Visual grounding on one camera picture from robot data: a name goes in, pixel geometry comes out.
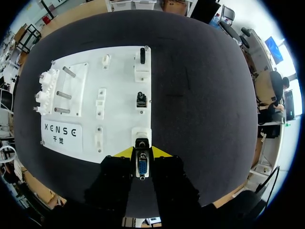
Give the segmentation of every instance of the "cable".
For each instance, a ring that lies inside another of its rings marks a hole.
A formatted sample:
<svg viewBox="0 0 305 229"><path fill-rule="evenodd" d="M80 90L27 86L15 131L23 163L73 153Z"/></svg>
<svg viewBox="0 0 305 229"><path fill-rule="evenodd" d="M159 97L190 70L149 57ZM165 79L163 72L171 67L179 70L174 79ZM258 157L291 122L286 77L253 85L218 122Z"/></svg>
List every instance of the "cable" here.
<svg viewBox="0 0 305 229"><path fill-rule="evenodd" d="M8 162L11 162L11 161L15 160L15 158L16 158L16 156L17 156L16 150L15 150L15 148L12 147L12 146L2 146L2 147L0 148L0 153L2 153L2 150L3 150L3 149L6 149L6 148L12 149L12 150L14 151L14 156L11 157L11 158L9 158L9 159L6 159L6 160L0 160L0 163L2 163L2 164L8 163Z"/></svg>
<svg viewBox="0 0 305 229"><path fill-rule="evenodd" d="M280 166L277 166L273 172L275 172L276 170L277 170L277 173L276 173L276 177L275 177L275 180L274 180L275 182L274 182L274 183L273 183L273 185L272 185L272 189L271 189L271 192L270 192L270 194L269 194L268 200L267 200L267 202L266 202L266 205L265 205L264 211L266 210L266 208L267 208L267 206L268 206L269 199L270 199L271 194L272 194L272 191L273 191L273 189L274 189L274 187L275 187L275 183L276 183L276 180L277 180L278 174L279 174L279 172L280 172Z"/></svg>
<svg viewBox="0 0 305 229"><path fill-rule="evenodd" d="M270 174L270 176L267 178L267 180L265 180L265 182L264 182L263 184L259 185L259 186L257 187L257 189L255 190L255 193L258 193L260 190L262 190L262 188L268 183L268 181L271 179L271 177L274 175L274 173L275 173L276 171L277 171L276 177L275 177L274 183L273 183L273 185L272 185L272 188L271 188L271 191L270 191L268 200L267 200L267 202L266 202L266 204L265 204L264 210L266 210L266 208L267 208L267 205L268 205L268 203L269 203L271 194L272 194L273 189L274 189L274 187L275 187L275 183L276 183L278 174L279 174L279 172L280 172L280 166L277 166L277 167L273 170L273 172Z"/></svg>
<svg viewBox="0 0 305 229"><path fill-rule="evenodd" d="M36 220L34 220L33 218L29 217L29 219L33 220L35 223L37 223L39 226L42 227L42 225L39 222L37 222Z"/></svg>

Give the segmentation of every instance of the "wooden desk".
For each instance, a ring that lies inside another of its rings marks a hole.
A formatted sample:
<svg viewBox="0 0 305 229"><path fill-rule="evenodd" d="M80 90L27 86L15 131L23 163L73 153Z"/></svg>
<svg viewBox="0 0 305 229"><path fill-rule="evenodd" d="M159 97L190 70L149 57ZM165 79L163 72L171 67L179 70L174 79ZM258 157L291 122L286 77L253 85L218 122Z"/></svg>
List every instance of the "wooden desk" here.
<svg viewBox="0 0 305 229"><path fill-rule="evenodd" d="M74 7L45 25L41 30L41 37L44 38L55 30L72 22L100 13L107 13L105 0L94 0Z"/></svg>

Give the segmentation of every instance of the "white wall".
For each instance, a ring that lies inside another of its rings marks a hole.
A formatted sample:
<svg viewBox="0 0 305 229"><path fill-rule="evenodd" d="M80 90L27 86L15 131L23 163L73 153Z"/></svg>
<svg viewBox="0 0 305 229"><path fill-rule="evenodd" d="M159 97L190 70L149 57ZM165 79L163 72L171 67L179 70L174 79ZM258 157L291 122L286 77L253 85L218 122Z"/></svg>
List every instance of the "white wall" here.
<svg viewBox="0 0 305 229"><path fill-rule="evenodd" d="M24 24L35 24L46 14L47 11L41 3L37 0L31 0L17 15L15 21L10 26L10 30L16 33Z"/></svg>
<svg viewBox="0 0 305 229"><path fill-rule="evenodd" d="M272 36L275 42L283 39L283 35L272 16L266 11L259 0L220 0L235 12L235 20L232 28L241 33L241 28L254 29L257 35L263 40Z"/></svg>

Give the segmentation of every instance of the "chair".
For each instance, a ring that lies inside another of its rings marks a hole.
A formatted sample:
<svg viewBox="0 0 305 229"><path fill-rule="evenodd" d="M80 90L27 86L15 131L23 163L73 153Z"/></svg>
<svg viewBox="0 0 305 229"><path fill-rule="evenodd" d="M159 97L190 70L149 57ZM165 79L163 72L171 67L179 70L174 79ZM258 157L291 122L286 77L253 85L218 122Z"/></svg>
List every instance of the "chair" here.
<svg viewBox="0 0 305 229"><path fill-rule="evenodd" d="M240 36L237 34L237 32L231 27L233 21L235 19L235 12L234 10L226 7L225 5L223 5L222 11L221 11L221 15L220 15L220 20L218 22L219 27L226 33L228 34L230 37L233 38L233 40L236 41L236 43L239 46L242 46L243 42L240 38Z"/></svg>
<svg viewBox="0 0 305 229"><path fill-rule="evenodd" d="M221 15L220 15L220 21L222 20L230 20L231 21L231 24L230 26L232 25L234 19L235 19L235 12L234 10L226 7L225 5L223 5L223 8L221 10Z"/></svg>

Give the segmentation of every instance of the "desk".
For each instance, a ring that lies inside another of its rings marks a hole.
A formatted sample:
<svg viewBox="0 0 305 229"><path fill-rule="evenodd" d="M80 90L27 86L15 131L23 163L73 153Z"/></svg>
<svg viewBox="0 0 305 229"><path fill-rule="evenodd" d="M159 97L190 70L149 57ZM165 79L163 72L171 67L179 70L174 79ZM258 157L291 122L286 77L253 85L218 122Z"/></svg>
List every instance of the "desk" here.
<svg viewBox="0 0 305 229"><path fill-rule="evenodd" d="M258 163L255 164L250 170L250 173L256 174L256 175L264 177L264 178L267 178L272 173L272 171L278 166L278 159L280 156L284 132L285 132L284 124L278 124L278 123L275 123L275 124L269 123L269 124L280 126L280 134L277 138L274 139L274 140L278 141L276 150L275 151L268 150L268 153L264 153L265 143L266 143L266 141L268 141L268 139L266 138L263 141L263 146L262 146L262 150L260 153Z"/></svg>
<svg viewBox="0 0 305 229"><path fill-rule="evenodd" d="M243 37L249 43L250 48L247 50L247 52L252 58L255 66L255 71L262 72L266 69L266 67L270 71L274 71L276 64L266 44L261 40L261 38L253 29L250 29L249 33L250 37L245 35Z"/></svg>
<svg viewBox="0 0 305 229"><path fill-rule="evenodd" d="M60 14L59 16L54 18L48 25L45 25L41 30L41 37L44 38L50 33L72 22L106 12L107 6L105 0L94 0L83 3L77 7L66 11L63 14Z"/></svg>

